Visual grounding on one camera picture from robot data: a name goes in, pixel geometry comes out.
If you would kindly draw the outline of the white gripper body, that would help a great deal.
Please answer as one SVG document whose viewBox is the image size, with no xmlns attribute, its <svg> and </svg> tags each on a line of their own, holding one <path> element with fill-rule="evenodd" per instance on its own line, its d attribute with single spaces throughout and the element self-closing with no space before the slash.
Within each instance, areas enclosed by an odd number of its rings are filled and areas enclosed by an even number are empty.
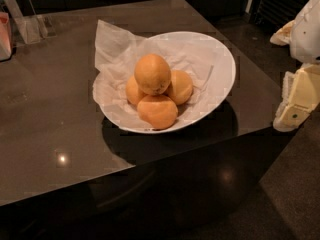
<svg viewBox="0 0 320 240">
<path fill-rule="evenodd" d="M 290 54 L 302 63 L 320 63 L 320 0 L 309 0 L 297 14 L 290 33 Z"/>
</svg>

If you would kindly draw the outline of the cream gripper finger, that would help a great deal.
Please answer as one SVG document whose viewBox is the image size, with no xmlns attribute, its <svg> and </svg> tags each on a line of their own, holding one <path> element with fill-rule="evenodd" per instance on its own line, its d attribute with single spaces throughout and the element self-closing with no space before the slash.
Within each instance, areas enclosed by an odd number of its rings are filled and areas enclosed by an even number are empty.
<svg viewBox="0 0 320 240">
<path fill-rule="evenodd" d="M 303 64 L 295 73 L 286 72 L 282 102 L 273 121 L 280 132 L 297 129 L 320 103 L 320 65 Z"/>
<path fill-rule="evenodd" d="M 277 32 L 275 32 L 271 38 L 270 42 L 275 45 L 285 46 L 291 43 L 291 30 L 294 26 L 295 21 L 289 21 L 283 27 L 281 27 Z"/>
</svg>

